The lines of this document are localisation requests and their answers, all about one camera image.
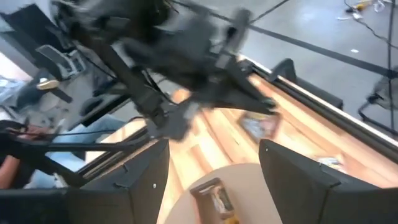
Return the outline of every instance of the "wooden surface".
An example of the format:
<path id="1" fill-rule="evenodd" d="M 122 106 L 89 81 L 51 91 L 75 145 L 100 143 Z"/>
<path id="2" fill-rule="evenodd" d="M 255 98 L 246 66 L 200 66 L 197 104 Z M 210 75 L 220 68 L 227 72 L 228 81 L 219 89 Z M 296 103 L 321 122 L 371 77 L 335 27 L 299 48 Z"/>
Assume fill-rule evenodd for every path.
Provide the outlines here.
<path id="1" fill-rule="evenodd" d="M 228 198 L 240 223 L 282 224 L 259 164 L 238 164 L 214 170 L 195 181 L 190 189 L 215 177 L 223 181 Z M 171 209 L 165 224 L 200 224 L 200 221 L 206 224 L 221 223 L 219 215 L 214 211 L 211 199 L 201 201 L 202 211 L 207 211 L 206 221 L 200 220 L 199 208 L 196 203 L 197 201 L 192 197 L 190 191 L 184 191 Z"/>
<path id="2" fill-rule="evenodd" d="M 315 160 L 319 157 L 338 158 L 349 175 L 374 185 L 398 186 L 397 164 L 276 87 L 256 77 L 252 77 L 251 81 L 278 103 L 283 121 L 273 139 L 275 142 Z M 173 100 L 182 101 L 188 94 L 185 90 L 179 90 L 174 94 Z M 192 130 L 182 142 L 170 142 L 169 179 L 158 223 L 164 223 L 184 190 L 204 175 L 231 164 L 259 162 L 258 146 L 237 123 L 242 113 L 241 110 L 231 109 L 203 110 L 193 119 Z M 353 119 L 342 111 L 339 113 Z M 104 141 L 121 141 L 143 125 L 142 120 L 134 121 Z M 381 133 L 380 135 L 386 141 L 392 141 Z"/>

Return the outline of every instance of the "snack package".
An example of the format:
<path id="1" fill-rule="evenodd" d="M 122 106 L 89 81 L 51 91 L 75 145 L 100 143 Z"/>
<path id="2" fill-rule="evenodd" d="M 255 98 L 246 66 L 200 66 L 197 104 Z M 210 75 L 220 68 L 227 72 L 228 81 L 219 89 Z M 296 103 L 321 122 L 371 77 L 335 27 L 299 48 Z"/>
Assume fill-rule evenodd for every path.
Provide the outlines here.
<path id="1" fill-rule="evenodd" d="M 256 143 L 259 143 L 261 139 L 275 138 L 280 122 L 279 113 L 268 115 L 245 112 L 239 120 L 241 127 Z"/>

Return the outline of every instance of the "black panel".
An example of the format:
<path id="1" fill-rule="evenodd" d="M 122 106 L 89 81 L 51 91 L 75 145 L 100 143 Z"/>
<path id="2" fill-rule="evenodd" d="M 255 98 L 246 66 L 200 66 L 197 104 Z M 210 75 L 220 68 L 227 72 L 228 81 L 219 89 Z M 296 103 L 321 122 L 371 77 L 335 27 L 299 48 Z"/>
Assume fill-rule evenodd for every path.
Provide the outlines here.
<path id="1" fill-rule="evenodd" d="M 106 201 L 103 200 L 101 194 L 97 197 L 87 194 L 86 196 L 90 198 L 79 195 L 71 201 L 71 205 L 86 208 L 86 210 L 84 212 L 80 208 L 74 209 L 73 223 L 156 223 L 169 174 L 169 159 L 169 141 L 162 140 L 127 161 L 123 166 L 89 182 L 81 189 L 102 192 L 101 194 L 124 192 L 124 195 L 110 197 Z M 110 205 L 113 206 L 112 214 L 103 211 L 104 206 Z M 109 220 L 108 215 L 114 217 L 111 222 L 105 221 Z"/>
<path id="2" fill-rule="evenodd" d="M 69 224 L 67 190 L 0 190 L 0 223 Z"/>
<path id="3" fill-rule="evenodd" d="M 155 224 L 169 159 L 164 140 L 80 189 L 1 190 L 0 223 Z"/>
<path id="4" fill-rule="evenodd" d="M 259 157 L 282 223 L 317 223 L 326 191 L 339 180 L 320 171 L 311 159 L 272 141 L 260 142 Z"/>
<path id="5" fill-rule="evenodd" d="M 397 223 L 398 189 L 380 189 L 263 140 L 259 158 L 283 224 Z"/>

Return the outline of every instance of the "small object on floor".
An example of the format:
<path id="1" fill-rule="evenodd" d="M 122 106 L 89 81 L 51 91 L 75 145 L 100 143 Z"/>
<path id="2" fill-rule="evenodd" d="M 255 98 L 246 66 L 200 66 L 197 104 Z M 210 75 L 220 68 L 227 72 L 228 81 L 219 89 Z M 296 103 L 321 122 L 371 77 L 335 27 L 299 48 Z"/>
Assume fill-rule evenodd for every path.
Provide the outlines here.
<path id="1" fill-rule="evenodd" d="M 46 78 L 41 78 L 40 83 L 37 84 L 37 88 L 40 90 L 52 90 L 58 88 L 60 82 L 58 80 L 48 80 Z"/>
<path id="2" fill-rule="evenodd" d="M 281 115 L 276 112 L 274 114 L 245 112 L 238 122 L 256 143 L 260 143 L 261 139 L 275 138 L 281 120 Z"/>
<path id="3" fill-rule="evenodd" d="M 335 170 L 338 170 L 344 174 L 346 174 L 347 172 L 344 170 L 343 164 L 341 163 L 341 161 L 338 158 L 335 157 L 321 157 L 318 158 L 318 162 L 326 165 L 328 167 L 331 167 Z"/>

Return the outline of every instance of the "wooden table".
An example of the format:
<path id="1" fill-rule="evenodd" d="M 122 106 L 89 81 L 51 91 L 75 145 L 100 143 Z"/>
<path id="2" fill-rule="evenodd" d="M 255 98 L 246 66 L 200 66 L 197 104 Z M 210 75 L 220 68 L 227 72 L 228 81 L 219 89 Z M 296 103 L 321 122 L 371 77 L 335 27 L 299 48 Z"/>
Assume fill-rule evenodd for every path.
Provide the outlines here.
<path id="1" fill-rule="evenodd" d="M 275 142 L 312 159 L 336 157 L 349 175 L 371 184 L 380 187 L 398 186 L 397 164 L 275 86 L 258 77 L 251 77 L 251 81 L 263 93 L 273 97 L 279 105 L 283 121 L 273 139 Z M 319 100 L 305 90 L 301 91 Z M 173 100 L 182 101 L 188 94 L 185 90 L 179 90 L 173 95 Z M 395 141 L 382 133 L 338 109 L 334 110 L 396 145 Z M 182 142 L 170 142 L 169 179 L 158 223 L 164 223 L 184 190 L 204 175 L 231 164 L 259 163 L 258 145 L 237 122 L 242 113 L 241 110 L 232 109 L 203 110 L 193 119 L 192 130 Z M 104 142 L 122 141 L 143 125 L 143 120 L 133 121 L 110 135 Z"/>

